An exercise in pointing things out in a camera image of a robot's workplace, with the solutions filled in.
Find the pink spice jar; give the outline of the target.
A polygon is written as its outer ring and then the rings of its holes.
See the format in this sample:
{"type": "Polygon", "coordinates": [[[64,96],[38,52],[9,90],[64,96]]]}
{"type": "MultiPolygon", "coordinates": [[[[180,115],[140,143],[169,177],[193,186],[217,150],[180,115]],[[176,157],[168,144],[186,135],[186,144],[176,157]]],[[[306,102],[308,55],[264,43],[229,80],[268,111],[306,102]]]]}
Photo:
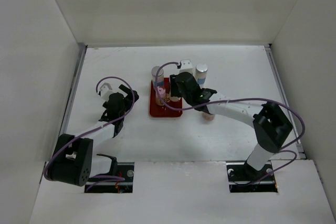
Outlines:
{"type": "Polygon", "coordinates": [[[155,94],[155,103],[158,105],[158,106],[163,106],[164,103],[162,101],[164,101],[166,98],[166,91],[165,91],[165,88],[163,87],[158,87],[157,88],[157,92],[155,94]]]}

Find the blue label shaker bottle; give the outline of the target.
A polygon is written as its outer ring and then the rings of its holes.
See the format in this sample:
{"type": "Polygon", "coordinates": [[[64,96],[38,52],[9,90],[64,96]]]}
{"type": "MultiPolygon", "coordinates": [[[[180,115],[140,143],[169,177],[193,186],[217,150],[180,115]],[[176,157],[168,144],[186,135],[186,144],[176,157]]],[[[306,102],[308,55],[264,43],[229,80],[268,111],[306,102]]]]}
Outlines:
{"type": "Polygon", "coordinates": [[[151,70],[153,89],[156,87],[164,87],[164,70],[159,66],[155,66],[151,70]]]}

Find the yellow lid squeeze bottle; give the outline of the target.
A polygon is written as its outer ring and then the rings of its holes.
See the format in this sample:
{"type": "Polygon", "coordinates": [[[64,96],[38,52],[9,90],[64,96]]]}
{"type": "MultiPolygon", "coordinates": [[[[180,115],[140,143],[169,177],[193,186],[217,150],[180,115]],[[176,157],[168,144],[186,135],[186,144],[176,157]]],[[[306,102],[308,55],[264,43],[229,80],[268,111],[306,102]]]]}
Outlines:
{"type": "Polygon", "coordinates": [[[172,102],[178,102],[181,99],[181,94],[178,88],[170,87],[169,100],[172,102]]]}

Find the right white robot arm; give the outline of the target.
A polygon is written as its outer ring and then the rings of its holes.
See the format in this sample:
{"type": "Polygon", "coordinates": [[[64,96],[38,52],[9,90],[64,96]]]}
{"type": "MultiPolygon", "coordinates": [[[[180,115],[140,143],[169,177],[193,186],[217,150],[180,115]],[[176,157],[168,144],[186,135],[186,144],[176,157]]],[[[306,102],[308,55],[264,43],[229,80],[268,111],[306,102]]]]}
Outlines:
{"type": "Polygon", "coordinates": [[[293,126],[280,104],[266,100],[259,105],[249,101],[231,100],[216,90],[201,88],[191,73],[171,75],[173,90],[179,93],[192,109],[207,115],[221,115],[249,125],[255,131],[257,144],[245,161],[244,175],[257,179],[264,165],[278,153],[293,126]]]}

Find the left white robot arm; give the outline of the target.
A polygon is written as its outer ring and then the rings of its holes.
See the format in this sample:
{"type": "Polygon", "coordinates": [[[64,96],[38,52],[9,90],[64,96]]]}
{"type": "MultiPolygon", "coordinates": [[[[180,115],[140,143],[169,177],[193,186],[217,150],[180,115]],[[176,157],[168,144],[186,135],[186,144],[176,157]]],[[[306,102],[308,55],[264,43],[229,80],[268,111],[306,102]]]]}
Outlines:
{"type": "Polygon", "coordinates": [[[108,156],[108,163],[101,168],[92,168],[94,149],[118,136],[123,129],[125,116],[139,99],[138,93],[130,86],[122,84],[119,89],[121,93],[114,92],[105,83],[98,90],[98,95],[104,100],[104,112],[93,127],[77,135],[64,133],[58,137],[53,155],[44,168],[46,180],[79,187],[92,178],[122,181],[122,178],[117,177],[115,157],[108,156]]]}

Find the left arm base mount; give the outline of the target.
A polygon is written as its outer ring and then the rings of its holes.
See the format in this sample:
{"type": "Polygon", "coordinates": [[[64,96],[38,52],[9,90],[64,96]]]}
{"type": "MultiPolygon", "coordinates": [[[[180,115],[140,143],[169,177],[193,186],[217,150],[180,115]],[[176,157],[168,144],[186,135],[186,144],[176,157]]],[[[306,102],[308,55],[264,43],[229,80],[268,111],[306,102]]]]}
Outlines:
{"type": "Polygon", "coordinates": [[[85,193],[128,194],[133,192],[135,164],[119,162],[116,157],[98,154],[92,159],[85,193]]]}

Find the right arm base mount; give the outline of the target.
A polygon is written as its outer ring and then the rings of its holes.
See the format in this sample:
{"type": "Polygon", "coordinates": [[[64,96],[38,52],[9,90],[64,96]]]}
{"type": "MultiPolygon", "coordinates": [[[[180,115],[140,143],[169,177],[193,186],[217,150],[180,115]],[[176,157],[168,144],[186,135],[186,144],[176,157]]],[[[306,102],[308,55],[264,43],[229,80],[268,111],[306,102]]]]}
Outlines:
{"type": "Polygon", "coordinates": [[[244,162],[226,163],[226,169],[231,193],[278,192],[271,162],[267,162],[260,171],[248,168],[244,162]]]}

